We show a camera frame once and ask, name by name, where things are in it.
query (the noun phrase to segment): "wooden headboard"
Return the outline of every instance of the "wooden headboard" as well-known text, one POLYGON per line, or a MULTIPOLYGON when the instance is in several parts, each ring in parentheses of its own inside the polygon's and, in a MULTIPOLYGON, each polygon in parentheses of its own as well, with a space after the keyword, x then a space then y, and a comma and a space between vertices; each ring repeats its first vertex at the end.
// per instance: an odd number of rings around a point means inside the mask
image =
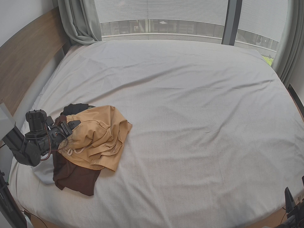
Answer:
POLYGON ((0 103, 12 115, 37 75, 68 40, 56 7, 0 47, 0 103))

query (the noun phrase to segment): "gray-green curtain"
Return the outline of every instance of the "gray-green curtain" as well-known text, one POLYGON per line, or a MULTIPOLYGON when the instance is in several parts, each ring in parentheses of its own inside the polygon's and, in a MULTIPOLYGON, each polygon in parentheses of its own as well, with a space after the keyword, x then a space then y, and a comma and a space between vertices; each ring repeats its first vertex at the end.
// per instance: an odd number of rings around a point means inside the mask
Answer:
POLYGON ((288 87, 290 76, 298 64, 304 42, 304 0, 288 0, 288 12, 281 41, 272 68, 288 87))
POLYGON ((94 0, 58 0, 60 17, 72 43, 83 45, 101 41, 101 31, 94 0))

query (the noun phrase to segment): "green grass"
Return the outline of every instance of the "green grass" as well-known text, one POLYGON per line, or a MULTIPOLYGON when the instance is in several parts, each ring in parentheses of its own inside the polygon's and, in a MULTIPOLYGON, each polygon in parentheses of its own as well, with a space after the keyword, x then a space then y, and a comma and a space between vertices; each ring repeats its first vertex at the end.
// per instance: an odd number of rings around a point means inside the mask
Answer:
POLYGON ((269 66, 271 66, 271 64, 273 62, 273 58, 269 58, 269 57, 265 57, 265 56, 263 56, 263 58, 265 59, 266 63, 268 63, 269 66))

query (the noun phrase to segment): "white wall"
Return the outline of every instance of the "white wall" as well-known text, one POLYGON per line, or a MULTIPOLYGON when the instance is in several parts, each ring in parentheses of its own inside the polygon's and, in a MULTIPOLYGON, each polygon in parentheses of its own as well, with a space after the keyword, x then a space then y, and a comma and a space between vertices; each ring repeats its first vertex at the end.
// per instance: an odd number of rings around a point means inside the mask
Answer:
POLYGON ((304 47, 302 48, 298 65, 294 68, 289 83, 304 105, 304 47))
MULTIPOLYGON (((0 0, 0 47, 16 32, 52 8, 52 0, 0 0)), ((0 226, 11 228, 1 213, 0 226)))

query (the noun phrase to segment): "bed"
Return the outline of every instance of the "bed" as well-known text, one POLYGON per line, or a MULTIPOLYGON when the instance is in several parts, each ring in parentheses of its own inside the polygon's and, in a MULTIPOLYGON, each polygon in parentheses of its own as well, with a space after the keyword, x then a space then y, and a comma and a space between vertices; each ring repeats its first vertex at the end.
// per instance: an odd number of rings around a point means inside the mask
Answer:
MULTIPOLYGON (((254 50, 193 41, 72 47, 33 109, 113 105, 133 124, 94 196, 43 184, 12 162, 21 209, 60 227, 244 227, 303 191, 304 123, 254 50)), ((27 132, 24 124, 22 131, 27 132)))

